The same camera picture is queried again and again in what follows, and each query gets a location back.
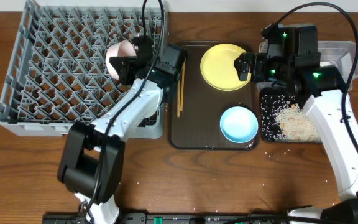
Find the light blue bowl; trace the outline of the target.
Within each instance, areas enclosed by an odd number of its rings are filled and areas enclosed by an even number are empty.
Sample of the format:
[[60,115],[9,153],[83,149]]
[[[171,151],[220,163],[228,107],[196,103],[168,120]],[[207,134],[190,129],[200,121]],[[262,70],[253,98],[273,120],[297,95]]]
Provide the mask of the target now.
[[219,127],[227,140],[242,144],[255,138],[259,130],[259,122],[250,109],[233,106],[221,115]]

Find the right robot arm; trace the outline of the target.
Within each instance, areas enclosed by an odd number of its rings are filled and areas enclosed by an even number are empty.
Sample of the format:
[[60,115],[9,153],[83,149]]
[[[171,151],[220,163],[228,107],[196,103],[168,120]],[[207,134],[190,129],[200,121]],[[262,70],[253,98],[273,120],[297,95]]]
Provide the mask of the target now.
[[334,170],[340,203],[294,208],[285,223],[358,223],[358,124],[337,67],[322,67],[313,24],[269,25],[264,53],[241,53],[234,67],[241,81],[278,83],[299,97]]

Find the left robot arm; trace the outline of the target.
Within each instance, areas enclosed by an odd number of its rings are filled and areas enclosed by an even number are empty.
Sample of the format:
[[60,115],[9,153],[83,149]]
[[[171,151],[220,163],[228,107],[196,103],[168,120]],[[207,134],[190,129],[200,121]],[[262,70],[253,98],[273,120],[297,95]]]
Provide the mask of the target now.
[[113,79],[130,85],[111,110],[91,124],[69,129],[57,179],[81,200],[76,214],[57,223],[115,223],[114,193],[121,181],[126,141],[162,103],[172,99],[188,52],[175,44],[152,49],[147,36],[110,46],[106,66]]

